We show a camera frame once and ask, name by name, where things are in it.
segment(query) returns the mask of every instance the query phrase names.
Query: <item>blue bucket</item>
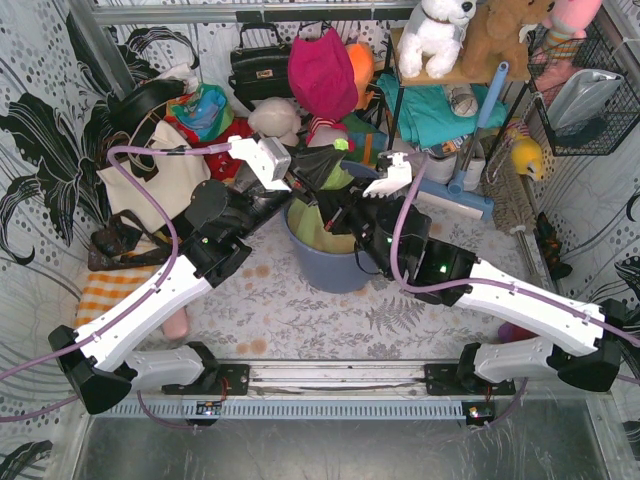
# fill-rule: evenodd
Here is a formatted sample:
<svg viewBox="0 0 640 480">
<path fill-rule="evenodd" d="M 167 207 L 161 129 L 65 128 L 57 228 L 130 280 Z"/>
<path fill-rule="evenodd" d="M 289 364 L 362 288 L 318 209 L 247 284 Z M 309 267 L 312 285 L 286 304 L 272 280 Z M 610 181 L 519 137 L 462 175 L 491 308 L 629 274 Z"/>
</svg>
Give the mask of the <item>blue bucket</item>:
<svg viewBox="0 0 640 480">
<path fill-rule="evenodd" d="M 359 163 L 343 161 L 340 166 L 354 177 L 378 178 L 375 170 Z M 355 253 L 326 253 L 305 245 L 289 229 L 287 213 L 282 211 L 284 225 L 293 243 L 302 274 L 313 288 L 329 293 L 349 293 L 364 288 L 372 276 L 366 272 L 377 272 L 378 267 L 365 252 L 357 253 L 362 269 L 356 263 Z"/>
</svg>

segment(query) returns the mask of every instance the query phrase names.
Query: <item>wire basket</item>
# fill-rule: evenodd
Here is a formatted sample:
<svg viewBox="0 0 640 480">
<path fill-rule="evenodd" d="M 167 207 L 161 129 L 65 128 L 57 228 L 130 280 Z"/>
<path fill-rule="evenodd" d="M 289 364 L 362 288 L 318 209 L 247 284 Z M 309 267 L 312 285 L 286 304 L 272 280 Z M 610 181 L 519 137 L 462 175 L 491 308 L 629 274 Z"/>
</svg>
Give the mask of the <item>wire basket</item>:
<svg viewBox="0 0 640 480">
<path fill-rule="evenodd" d="M 529 60 L 532 78 L 529 86 L 532 92 L 540 91 L 542 94 L 542 100 L 538 100 L 536 104 L 554 156 L 611 154 L 640 120 L 640 100 L 636 90 L 613 57 L 612 47 L 595 25 L 587 29 L 586 39 L 569 40 L 553 48 L 546 47 L 546 50 L 545 32 L 544 28 L 535 32 L 533 54 Z M 623 80 L 595 116 L 554 130 L 547 116 L 547 108 L 562 90 L 570 72 L 583 68 L 618 73 L 623 76 Z M 560 78 L 564 82 L 554 84 L 551 80 L 553 77 L 556 77 L 556 82 L 561 81 L 557 80 Z"/>
</svg>

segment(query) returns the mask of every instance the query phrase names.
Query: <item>yellow toy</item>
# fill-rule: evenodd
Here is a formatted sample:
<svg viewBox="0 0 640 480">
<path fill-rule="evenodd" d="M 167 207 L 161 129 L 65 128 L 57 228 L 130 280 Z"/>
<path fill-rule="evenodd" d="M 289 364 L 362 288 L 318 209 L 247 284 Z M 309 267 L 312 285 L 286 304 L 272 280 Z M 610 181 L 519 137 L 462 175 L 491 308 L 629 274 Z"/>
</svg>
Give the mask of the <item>yellow toy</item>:
<svg viewBox="0 0 640 480">
<path fill-rule="evenodd" d="M 527 126 L 519 121 L 509 125 L 507 135 L 511 138 L 511 161 L 519 175 L 528 175 L 534 181 L 542 178 L 542 148 L 529 135 Z"/>
</svg>

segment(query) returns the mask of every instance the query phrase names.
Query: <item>green cloth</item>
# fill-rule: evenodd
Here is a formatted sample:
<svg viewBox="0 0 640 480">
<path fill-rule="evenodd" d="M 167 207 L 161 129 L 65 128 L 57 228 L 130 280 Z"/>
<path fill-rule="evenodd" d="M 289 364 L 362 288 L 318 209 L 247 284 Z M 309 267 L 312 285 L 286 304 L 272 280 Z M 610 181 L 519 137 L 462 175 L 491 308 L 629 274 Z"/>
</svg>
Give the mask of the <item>green cloth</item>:
<svg viewBox="0 0 640 480">
<path fill-rule="evenodd" d="M 373 141 L 371 142 L 371 157 L 366 160 L 368 160 L 370 165 L 375 165 L 378 162 L 378 154 L 384 151 L 387 146 L 388 135 L 386 133 L 382 133 L 370 123 L 360 120 L 354 113 L 350 113 L 344 117 L 340 123 L 347 127 L 349 140 L 352 140 L 355 145 L 353 152 L 347 153 L 344 159 L 351 160 L 356 163 L 362 163 L 365 160 L 364 151 L 367 142 L 367 135 L 372 135 Z"/>
<path fill-rule="evenodd" d="M 378 86 L 384 92 L 389 108 L 395 112 L 398 80 L 385 73 L 380 76 Z M 471 88 L 478 99 L 479 107 L 482 107 L 489 89 L 481 85 L 472 85 Z M 405 87 L 398 129 L 406 142 L 428 148 L 473 133 L 478 115 L 479 113 L 472 117 L 458 117 L 454 114 L 440 85 Z M 506 105 L 496 102 L 486 128 L 499 127 L 505 118 Z"/>
</svg>

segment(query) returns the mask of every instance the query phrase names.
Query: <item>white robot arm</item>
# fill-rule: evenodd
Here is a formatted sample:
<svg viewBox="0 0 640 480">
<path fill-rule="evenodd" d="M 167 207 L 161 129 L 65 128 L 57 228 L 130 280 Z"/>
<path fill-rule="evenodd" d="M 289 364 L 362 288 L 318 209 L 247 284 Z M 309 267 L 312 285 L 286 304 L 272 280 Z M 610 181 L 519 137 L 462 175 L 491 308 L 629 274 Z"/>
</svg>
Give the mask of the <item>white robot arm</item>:
<svg viewBox="0 0 640 480">
<path fill-rule="evenodd" d="M 318 202 L 323 218 L 331 220 L 328 230 L 343 233 L 346 229 L 353 233 L 380 271 L 391 277 L 388 239 L 402 198 L 388 200 L 364 195 L 371 181 L 356 181 L 342 191 L 316 191 L 309 188 L 306 171 L 299 164 L 292 164 L 284 149 L 277 145 L 274 148 L 269 142 L 263 142 L 259 147 L 255 142 L 246 145 L 240 153 L 237 148 L 232 152 L 249 160 L 254 171 L 259 169 L 262 172 L 260 182 L 273 186 L 275 195 L 251 196 L 251 193 L 230 190 L 220 182 L 203 183 L 194 191 L 192 204 L 186 211 L 186 218 L 195 231 L 181 245 L 174 268 L 161 288 L 155 286 L 155 279 L 167 265 L 105 315 L 75 331 L 58 327 L 49 336 L 56 351 L 93 338 L 82 348 L 58 358 L 62 371 L 89 413 L 101 413 L 135 390 L 182 385 L 195 386 L 199 388 L 196 391 L 205 394 L 219 388 L 221 366 L 201 343 L 156 352 L 134 349 L 172 313 L 215 288 L 240 267 L 251 252 L 241 239 L 284 206 L 292 190 L 302 198 L 305 195 L 310 198 L 311 191 L 311 198 Z M 269 155 L 261 157 L 260 152 L 264 150 Z M 267 174 L 261 163 L 270 165 Z M 389 178 L 390 184 L 395 183 L 388 188 L 397 188 L 397 178 Z M 301 185 L 306 190 L 296 192 Z M 376 193 L 385 192 L 387 188 L 380 183 L 375 187 Z M 416 298 L 495 315 L 539 335 L 506 345 L 467 345 L 457 372 L 458 380 L 465 388 L 484 391 L 482 389 L 486 390 L 487 385 L 506 379 L 546 375 L 557 375 L 565 382 L 587 390 L 605 391 L 611 386 L 618 372 L 620 353 L 610 335 L 591 322 L 543 300 L 518 294 L 517 290 L 536 292 L 592 319 L 614 324 L 624 315 L 615 305 L 604 310 L 598 305 L 566 299 L 510 277 L 472 252 L 429 239 L 429 225 L 430 219 L 412 207 L 403 229 L 399 259 L 413 285 L 483 278 L 515 288 L 507 291 L 492 285 L 473 284 L 443 289 L 436 294 L 418 294 Z M 151 297 L 126 321 L 115 324 L 102 336 L 96 335 L 149 290 L 153 291 Z"/>
</svg>

